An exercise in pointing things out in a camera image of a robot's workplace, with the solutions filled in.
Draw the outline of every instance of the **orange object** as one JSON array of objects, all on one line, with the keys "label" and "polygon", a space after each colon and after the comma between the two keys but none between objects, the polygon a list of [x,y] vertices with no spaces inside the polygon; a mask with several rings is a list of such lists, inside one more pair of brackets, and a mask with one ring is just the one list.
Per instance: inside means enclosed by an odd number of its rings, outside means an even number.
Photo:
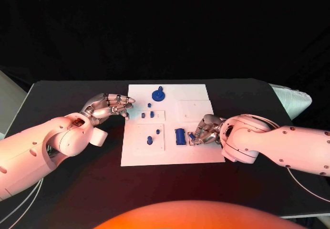
[{"label": "orange object", "polygon": [[118,215],[96,229],[301,229],[266,212],[222,202],[184,200]]}]

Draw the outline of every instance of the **table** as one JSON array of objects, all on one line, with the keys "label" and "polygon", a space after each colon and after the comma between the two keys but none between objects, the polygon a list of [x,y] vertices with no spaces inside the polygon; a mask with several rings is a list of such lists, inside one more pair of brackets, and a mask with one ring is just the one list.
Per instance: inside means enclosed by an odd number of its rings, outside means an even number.
[{"label": "table", "polygon": [[[128,84],[144,83],[204,83],[216,115],[229,118],[248,113],[278,125],[292,125],[271,86],[253,79],[40,81],[32,87],[7,136],[53,117],[78,112],[98,93],[125,95]],[[287,169],[264,155],[253,164],[226,161],[121,167],[124,118],[111,117],[98,128],[108,132],[104,146],[89,144],[44,177],[39,197],[16,228],[92,228],[137,207],[190,199],[235,203],[282,217],[330,213],[330,203],[305,192]],[[292,173],[313,192],[330,198],[330,187],[321,176],[295,170]],[[0,218],[30,190],[0,202]],[[23,211],[14,213],[6,225]]]}]

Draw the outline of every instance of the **small blue piece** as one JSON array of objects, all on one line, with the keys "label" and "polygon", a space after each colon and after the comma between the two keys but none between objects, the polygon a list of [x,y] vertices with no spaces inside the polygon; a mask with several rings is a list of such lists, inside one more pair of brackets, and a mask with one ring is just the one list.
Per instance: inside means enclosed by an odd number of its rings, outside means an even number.
[{"label": "small blue piece", "polygon": [[161,86],[158,87],[158,90],[153,92],[151,97],[153,97],[153,100],[157,102],[163,101],[163,99],[166,98]]},{"label": "small blue piece", "polygon": [[177,145],[186,145],[184,129],[176,129]]},{"label": "small blue piece", "polygon": [[190,137],[191,139],[196,139],[193,133],[189,134],[189,137]]},{"label": "small blue piece", "polygon": [[147,144],[151,145],[153,144],[153,138],[151,136],[148,136],[148,139],[147,139]]}]

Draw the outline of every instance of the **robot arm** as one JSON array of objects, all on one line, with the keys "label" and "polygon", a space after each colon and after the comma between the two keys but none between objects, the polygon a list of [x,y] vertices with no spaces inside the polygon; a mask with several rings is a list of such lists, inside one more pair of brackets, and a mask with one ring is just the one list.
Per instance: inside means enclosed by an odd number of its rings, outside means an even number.
[{"label": "robot arm", "polygon": [[0,141],[0,201],[27,189],[88,143],[102,146],[106,132],[93,126],[111,115],[128,119],[125,110],[134,102],[122,95],[99,94],[79,113],[53,118]]},{"label": "robot arm", "polygon": [[330,176],[330,133],[301,127],[279,127],[268,119],[243,114],[227,120],[204,115],[194,143],[222,144],[230,161],[253,163],[262,153],[278,165]]}]

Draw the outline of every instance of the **white board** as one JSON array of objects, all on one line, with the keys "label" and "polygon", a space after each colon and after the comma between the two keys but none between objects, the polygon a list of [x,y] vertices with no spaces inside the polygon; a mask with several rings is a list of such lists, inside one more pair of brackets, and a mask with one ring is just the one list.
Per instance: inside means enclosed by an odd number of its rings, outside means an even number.
[{"label": "white board", "polygon": [[[166,94],[160,102],[151,98],[158,86]],[[134,109],[128,110],[129,120],[125,121],[121,166],[225,162],[216,143],[189,144],[187,133],[194,133],[204,114],[213,114],[204,84],[132,84],[128,86],[128,96],[135,103]],[[178,128],[184,129],[184,146],[176,144]],[[148,136],[153,138],[151,145],[147,144]]]}]

